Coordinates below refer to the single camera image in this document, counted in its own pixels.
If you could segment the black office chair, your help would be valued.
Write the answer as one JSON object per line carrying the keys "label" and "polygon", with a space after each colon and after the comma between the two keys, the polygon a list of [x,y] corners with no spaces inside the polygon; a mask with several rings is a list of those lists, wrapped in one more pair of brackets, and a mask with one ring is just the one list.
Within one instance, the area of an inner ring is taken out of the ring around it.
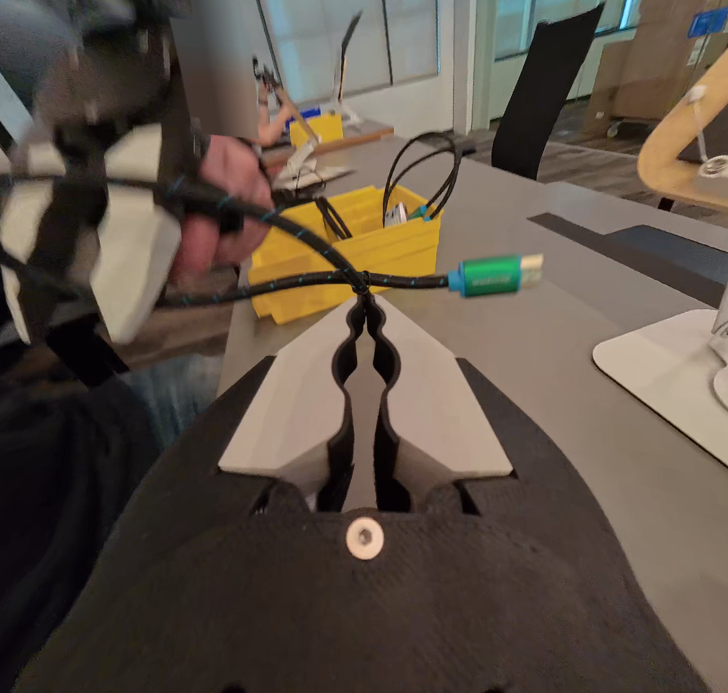
{"label": "black office chair", "polygon": [[539,22],[499,120],[491,166],[536,180],[551,132],[593,43],[604,2],[556,22]]}

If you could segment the brown cardboard box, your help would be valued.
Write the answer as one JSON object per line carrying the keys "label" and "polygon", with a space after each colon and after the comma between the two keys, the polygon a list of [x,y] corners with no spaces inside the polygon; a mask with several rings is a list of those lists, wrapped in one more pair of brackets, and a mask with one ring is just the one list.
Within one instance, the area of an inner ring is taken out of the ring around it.
{"label": "brown cardboard box", "polygon": [[726,48],[726,0],[632,0],[631,38],[606,45],[585,140],[652,129]]}

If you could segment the person's left hand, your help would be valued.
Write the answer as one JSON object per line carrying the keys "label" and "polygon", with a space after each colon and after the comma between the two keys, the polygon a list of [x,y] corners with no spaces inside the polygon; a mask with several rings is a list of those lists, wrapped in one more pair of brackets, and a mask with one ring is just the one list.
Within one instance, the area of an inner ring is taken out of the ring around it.
{"label": "person's left hand", "polygon": [[[247,143],[211,135],[198,173],[203,182],[219,188],[224,198],[257,205],[265,211],[274,208],[259,154]],[[223,203],[221,218],[187,214],[169,281],[181,286],[214,267],[239,265],[260,246],[267,233],[267,225],[231,210],[228,202]]]}

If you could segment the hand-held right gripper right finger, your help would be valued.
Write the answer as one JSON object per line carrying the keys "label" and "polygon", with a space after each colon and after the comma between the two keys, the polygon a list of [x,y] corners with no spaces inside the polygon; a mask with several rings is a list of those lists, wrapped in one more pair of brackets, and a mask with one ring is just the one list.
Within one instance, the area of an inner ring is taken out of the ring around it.
{"label": "hand-held right gripper right finger", "polygon": [[453,352],[380,296],[369,300],[368,331],[385,383],[373,443],[378,510],[411,512],[439,486],[513,473]]}

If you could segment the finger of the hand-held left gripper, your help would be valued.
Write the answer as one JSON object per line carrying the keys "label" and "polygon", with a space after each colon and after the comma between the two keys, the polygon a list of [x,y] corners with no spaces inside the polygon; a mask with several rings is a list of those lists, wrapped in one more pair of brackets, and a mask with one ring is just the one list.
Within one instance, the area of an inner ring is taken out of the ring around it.
{"label": "finger of the hand-held left gripper", "polygon": [[64,173],[11,173],[2,197],[2,289],[19,339],[44,341],[71,300],[71,184]]}
{"label": "finger of the hand-held left gripper", "polygon": [[[116,124],[74,127],[68,140],[100,177],[156,183],[162,166],[162,126]],[[105,206],[92,210],[96,225],[80,230],[68,279],[89,290],[111,340],[127,344],[153,311],[180,245],[177,217],[148,188],[113,184],[101,192]]]}

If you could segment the person's blue jeans leg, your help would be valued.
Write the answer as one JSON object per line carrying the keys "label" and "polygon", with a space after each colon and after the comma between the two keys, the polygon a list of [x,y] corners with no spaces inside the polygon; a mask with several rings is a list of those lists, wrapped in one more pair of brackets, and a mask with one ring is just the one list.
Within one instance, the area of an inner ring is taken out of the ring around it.
{"label": "person's blue jeans leg", "polygon": [[173,444],[214,402],[223,354],[187,354],[119,377],[141,401],[164,448]]}

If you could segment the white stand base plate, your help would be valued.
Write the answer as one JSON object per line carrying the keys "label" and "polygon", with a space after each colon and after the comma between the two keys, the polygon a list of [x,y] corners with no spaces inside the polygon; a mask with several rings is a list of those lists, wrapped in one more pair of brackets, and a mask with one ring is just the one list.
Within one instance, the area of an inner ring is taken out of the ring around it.
{"label": "white stand base plate", "polygon": [[[726,154],[711,157],[705,144],[705,126],[710,123],[700,109],[705,91],[695,85],[687,92],[697,136],[678,159],[697,165],[696,188],[726,198]],[[602,373],[723,465],[727,463],[726,296],[726,283],[719,282],[717,310],[684,312],[593,350],[593,361]]]}

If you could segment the dark monitor with wooden back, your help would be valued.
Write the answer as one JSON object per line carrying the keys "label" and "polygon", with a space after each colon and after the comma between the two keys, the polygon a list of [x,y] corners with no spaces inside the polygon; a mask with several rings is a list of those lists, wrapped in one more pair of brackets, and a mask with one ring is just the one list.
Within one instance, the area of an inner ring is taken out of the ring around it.
{"label": "dark monitor with wooden back", "polygon": [[[724,52],[696,85],[705,87],[700,113],[710,122],[727,104],[727,53]],[[638,158],[638,173],[643,183],[660,197],[700,205],[725,213],[726,198],[714,196],[695,186],[698,167],[681,161],[678,155],[697,136],[692,105],[682,97],[655,127]]]}

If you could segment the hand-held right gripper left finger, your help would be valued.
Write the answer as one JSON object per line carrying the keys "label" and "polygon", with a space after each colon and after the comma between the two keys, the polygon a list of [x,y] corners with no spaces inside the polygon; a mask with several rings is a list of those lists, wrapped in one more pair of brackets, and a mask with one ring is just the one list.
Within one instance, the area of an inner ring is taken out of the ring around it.
{"label": "hand-held right gripper left finger", "polygon": [[351,399],[366,322],[363,295],[345,301],[268,357],[267,371],[219,470],[293,484],[316,511],[340,512],[354,470]]}

